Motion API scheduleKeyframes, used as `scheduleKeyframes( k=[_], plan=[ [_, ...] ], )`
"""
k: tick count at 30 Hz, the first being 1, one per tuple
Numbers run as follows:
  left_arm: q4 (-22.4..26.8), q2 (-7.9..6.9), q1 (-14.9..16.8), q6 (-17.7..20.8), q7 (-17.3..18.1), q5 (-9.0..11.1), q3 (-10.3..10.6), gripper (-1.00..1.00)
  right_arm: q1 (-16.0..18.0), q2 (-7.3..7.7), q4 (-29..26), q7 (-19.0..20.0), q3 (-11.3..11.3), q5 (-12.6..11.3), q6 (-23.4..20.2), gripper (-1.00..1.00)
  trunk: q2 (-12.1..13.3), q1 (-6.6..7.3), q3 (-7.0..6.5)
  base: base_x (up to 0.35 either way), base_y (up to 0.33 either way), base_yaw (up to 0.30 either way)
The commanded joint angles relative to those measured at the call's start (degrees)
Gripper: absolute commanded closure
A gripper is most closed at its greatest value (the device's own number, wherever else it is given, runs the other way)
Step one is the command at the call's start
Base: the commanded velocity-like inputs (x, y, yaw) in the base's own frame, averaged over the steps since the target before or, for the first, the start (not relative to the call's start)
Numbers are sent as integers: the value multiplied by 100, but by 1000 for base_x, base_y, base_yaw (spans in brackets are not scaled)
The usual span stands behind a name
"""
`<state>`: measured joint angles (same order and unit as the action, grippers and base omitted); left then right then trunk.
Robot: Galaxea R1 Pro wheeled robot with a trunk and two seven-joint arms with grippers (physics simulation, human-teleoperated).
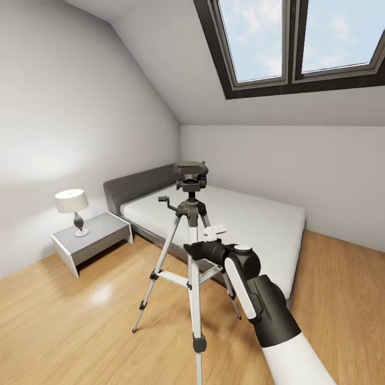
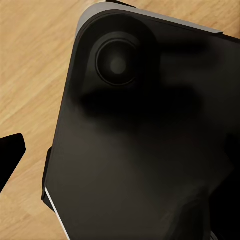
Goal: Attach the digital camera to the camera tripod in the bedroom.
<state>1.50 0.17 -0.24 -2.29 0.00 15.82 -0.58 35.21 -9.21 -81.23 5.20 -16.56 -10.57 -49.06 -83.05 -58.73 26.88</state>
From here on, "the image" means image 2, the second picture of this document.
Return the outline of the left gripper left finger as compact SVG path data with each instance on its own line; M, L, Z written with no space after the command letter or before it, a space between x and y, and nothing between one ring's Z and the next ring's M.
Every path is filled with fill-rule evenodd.
M0 193L26 152L21 133L0 138Z

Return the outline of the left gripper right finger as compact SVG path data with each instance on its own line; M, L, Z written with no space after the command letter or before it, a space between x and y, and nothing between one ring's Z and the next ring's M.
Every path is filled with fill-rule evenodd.
M224 151L240 173L240 135L228 133Z

